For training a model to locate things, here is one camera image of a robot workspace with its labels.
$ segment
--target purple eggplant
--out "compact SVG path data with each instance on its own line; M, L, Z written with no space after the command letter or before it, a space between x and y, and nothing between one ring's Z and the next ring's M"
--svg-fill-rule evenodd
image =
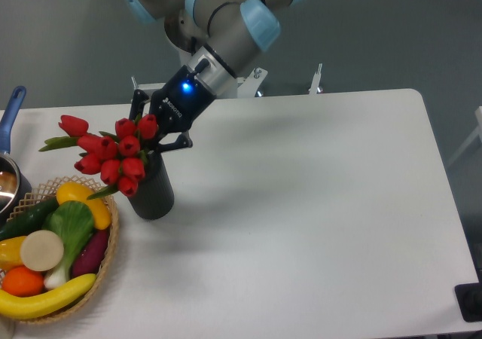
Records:
M72 265L72 278L97 273L108 245L108 230L99 230L91 238Z

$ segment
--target cucumber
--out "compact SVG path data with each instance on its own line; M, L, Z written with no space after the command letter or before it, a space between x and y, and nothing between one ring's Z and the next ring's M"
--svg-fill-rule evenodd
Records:
M55 197L48 198L20 213L0 228L0 241L18 236L26 236L40 230L47 215L59 207Z

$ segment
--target gray floor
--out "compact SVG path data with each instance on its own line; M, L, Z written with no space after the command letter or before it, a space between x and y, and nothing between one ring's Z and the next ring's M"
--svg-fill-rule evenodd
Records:
M18 84L27 108L129 102L131 75L166 81L178 68L162 22L139 25L122 0L0 6L1 107ZM308 0L276 14L282 36L253 62L269 71L267 95L304 93L324 63L329 93L417 89L444 162L476 127L482 0ZM482 243L481 165L479 149L447 171L471 249Z

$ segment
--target green leaf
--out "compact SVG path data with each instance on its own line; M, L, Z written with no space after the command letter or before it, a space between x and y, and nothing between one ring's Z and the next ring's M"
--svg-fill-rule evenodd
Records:
M45 152L53 149L74 147L77 145L78 137L53 137L45 141L46 146L40 148L38 151Z
M145 151L140 151L140 152L139 152L139 158L140 158L141 161L143 162L144 166L147 166L147 165L148 165L149 160L148 160L148 156L147 156L147 154L145 153Z
M119 143L121 141L119 137L117 137L115 134L104 132L103 130L101 130L99 133L102 137L111 137L116 143Z
M67 201L45 220L44 228L57 234L64 243L65 269L68 270L87 244L93 230L89 207L79 201Z
M137 126L137 123L141 120L142 118L142 113L138 113L136 116L136 119L134 120L134 124Z
M105 196L115 194L118 191L119 189L117 188L116 184L105 186L104 188L101 188L100 190L98 190L95 194L91 194L87 199L94 200L96 198L103 198Z

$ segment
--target brand logo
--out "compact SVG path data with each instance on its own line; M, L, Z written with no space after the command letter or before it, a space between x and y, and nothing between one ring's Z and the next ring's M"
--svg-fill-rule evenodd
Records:
M175 105L172 104L168 97L164 98L163 103L167 103L172 111L176 113L178 117L182 118L182 113L175 107Z

